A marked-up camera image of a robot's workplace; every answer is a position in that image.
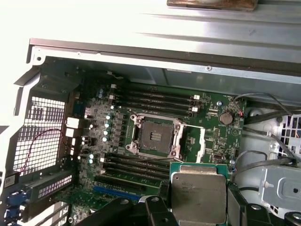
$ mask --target green circuit board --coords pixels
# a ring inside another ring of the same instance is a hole
[[[140,196],[157,194],[160,183],[169,180],[170,160],[161,158],[170,157],[166,147],[173,146],[175,125],[170,119],[185,125],[179,142],[181,161],[196,162],[203,149],[200,163],[229,165],[239,152],[244,119],[239,117],[232,96],[140,83],[108,83],[95,77],[85,80],[81,96],[86,106],[84,114],[91,116],[89,123],[94,125],[83,135],[96,141],[81,146],[88,152],[80,153],[77,186],[80,189],[63,191],[57,200],[99,208],[122,194],[136,201]],[[244,111],[246,101],[239,100],[237,105]],[[137,125],[131,116],[141,114],[147,115],[142,125],[146,129],[135,132]],[[151,141],[146,139],[147,130]],[[135,139],[140,142],[140,154],[127,148]],[[94,155],[93,163],[89,163],[90,154]],[[95,205],[96,196],[99,206]],[[86,198],[82,202],[78,197]]]

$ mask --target screw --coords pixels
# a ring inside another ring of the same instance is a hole
[[[299,213],[294,213],[293,217],[298,219],[298,220],[301,220],[301,214],[299,214]]]
[[[122,205],[128,204],[128,200],[127,199],[123,199],[123,200],[121,200],[120,204],[122,204]]]
[[[153,197],[151,200],[152,200],[153,202],[157,202],[157,201],[159,201],[159,198],[158,198],[158,197]]]
[[[261,210],[261,207],[259,205],[252,205],[251,206],[254,210]]]

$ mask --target cable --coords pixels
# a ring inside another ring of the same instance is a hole
[[[50,132],[50,131],[59,131],[61,133],[61,139],[60,141],[68,148],[70,148],[67,144],[65,144],[62,139],[63,139],[63,132],[60,130],[60,129],[47,129],[41,133],[39,133],[33,140],[32,140],[32,143],[30,144],[29,146],[29,149],[28,149],[28,152],[27,152],[27,156],[26,156],[26,159],[25,159],[25,163],[23,165],[23,167],[21,168],[20,172],[24,172],[25,169],[26,169],[26,165],[29,161],[29,158],[30,158],[30,154],[32,153],[32,145],[34,144],[34,142],[38,139],[38,137],[42,136],[44,133],[47,133],[47,132]]]
[[[258,192],[259,188],[258,187],[241,187],[239,190],[242,191],[255,191]]]
[[[238,162],[238,160],[239,160],[239,159],[240,159],[242,156],[244,156],[245,154],[247,154],[247,153],[263,154],[263,155],[264,155],[264,157],[265,157],[265,160],[267,160],[267,159],[268,159],[268,155],[267,155],[265,152],[261,152],[261,151],[255,151],[255,150],[249,150],[249,151],[242,152],[242,153],[240,153],[240,154],[239,154],[239,156],[237,156],[237,158],[236,158],[236,160],[235,160],[235,164],[234,164],[234,166],[236,166],[236,165],[237,165],[237,162]]]
[[[291,111],[291,113],[292,114],[300,114],[301,109],[300,110],[293,110],[293,111]],[[287,115],[287,112],[283,111],[283,110],[280,110],[280,111],[270,112],[270,113],[261,114],[261,115],[257,115],[257,116],[247,117],[247,118],[245,118],[244,125],[259,123],[259,122],[262,122],[262,121],[282,117],[282,116],[285,116],[285,115]]]
[[[262,135],[262,136],[266,136],[266,137],[268,136],[267,132],[251,129],[251,128],[248,128],[248,127],[243,127],[243,130],[247,131],[247,132],[259,134],[259,135]],[[287,148],[287,146],[278,137],[276,137],[274,134],[271,134],[271,138],[273,138],[274,140],[277,141],[277,143],[282,148],[282,150],[287,154],[287,156],[293,157],[293,153]]]
[[[236,101],[237,99],[241,98],[241,97],[255,96],[255,95],[263,95],[263,96],[268,96],[268,97],[272,98],[273,100],[275,100],[275,101],[278,103],[278,105],[279,105],[280,107],[282,107],[283,110],[286,111],[286,113],[287,113],[288,115],[290,115],[290,116],[293,115],[293,114],[292,114],[292,113],[291,113],[291,112],[290,112],[290,111],[289,111],[282,103],[280,103],[280,102],[276,99],[276,97],[274,97],[273,95],[271,95],[271,94],[269,94],[269,93],[244,93],[244,94],[238,95],[238,96],[235,97],[235,98],[233,99],[233,101],[232,101],[233,104],[234,104],[234,106],[237,108],[237,110],[238,110],[240,116],[243,116],[243,112],[242,112],[242,110],[239,108],[239,106],[235,103],[235,101]]]
[[[248,165],[242,167],[240,170],[234,172],[231,175],[230,181],[234,182],[237,174],[245,172],[245,171],[253,169],[253,168],[256,168],[256,167],[272,166],[272,165],[285,165],[285,164],[289,164],[291,162],[293,162],[293,160],[291,158],[272,159],[272,160],[254,162],[254,163],[248,164]]]

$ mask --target black cable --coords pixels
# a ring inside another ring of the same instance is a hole
[[[242,153],[239,154],[239,156],[238,156],[238,157],[236,158],[236,160],[235,160],[235,164],[234,164],[235,167],[237,167],[237,162],[238,162],[238,160],[239,160],[242,156],[244,156],[245,154],[247,154],[247,153],[262,154],[262,155],[264,155],[264,159],[265,159],[265,160],[268,159],[268,155],[267,155],[265,152],[255,151],[255,150],[248,150],[248,151],[245,151],[245,152],[242,152]]]
[[[255,192],[258,192],[259,188],[257,188],[257,187],[241,187],[241,188],[239,188],[239,190],[241,192],[242,191],[255,191]]]
[[[300,114],[301,109],[300,110],[293,110],[293,111],[291,111],[291,113],[292,114]],[[282,116],[285,116],[285,115],[287,115],[287,112],[283,111],[283,110],[280,110],[280,111],[270,112],[270,113],[266,113],[266,114],[253,116],[253,117],[247,117],[247,118],[245,118],[244,125],[259,123],[259,122],[274,119],[274,118],[277,118],[277,117],[282,117]]]
[[[251,129],[248,127],[243,127],[243,130],[267,137],[267,132],[264,132],[264,131],[259,131],[259,130]],[[271,134],[271,138],[273,138],[274,140],[277,141],[279,146],[287,154],[288,157],[293,157],[293,153],[287,148],[287,146],[278,137],[276,137],[274,134]]]
[[[258,161],[251,164],[248,164],[242,168],[240,168],[238,171],[234,172],[231,175],[230,181],[234,183],[235,177],[237,174],[245,172],[247,170],[260,167],[260,166],[272,166],[272,165],[285,165],[293,162],[291,158],[283,158],[283,159],[272,159],[272,160],[266,160],[266,161]]]
[[[239,106],[235,103],[237,99],[241,98],[241,97],[246,97],[246,96],[256,96],[256,95],[261,95],[261,96],[268,96],[270,98],[272,98],[273,100],[275,100],[277,102],[277,104],[286,111],[286,113],[290,116],[292,116],[293,114],[280,102],[276,99],[276,97],[274,97],[273,95],[269,94],[269,93],[244,93],[241,95],[238,95],[237,97],[235,97],[233,99],[233,104],[234,106],[237,108],[237,110],[239,111],[240,116],[243,116],[242,111],[240,110]]]

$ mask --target ventilation grille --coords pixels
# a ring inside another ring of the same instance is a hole
[[[32,97],[31,107],[19,131],[14,170],[26,175],[55,165],[61,133],[39,134],[48,129],[61,129],[64,109],[64,102]]]
[[[278,210],[279,210],[279,207],[277,206],[270,206],[270,211],[274,214],[274,215],[278,215]]]
[[[63,187],[64,185],[70,183],[71,181],[72,181],[72,175],[70,175],[64,179],[61,179],[51,185],[48,185],[43,189],[40,189],[38,198],[41,198],[45,195],[48,195],[49,193],[52,193],[53,191],[56,191],[57,189],[59,189],[60,187]]]
[[[287,116],[286,123],[282,124],[281,141],[293,153],[301,154],[301,115]],[[281,147],[278,155],[285,155]]]

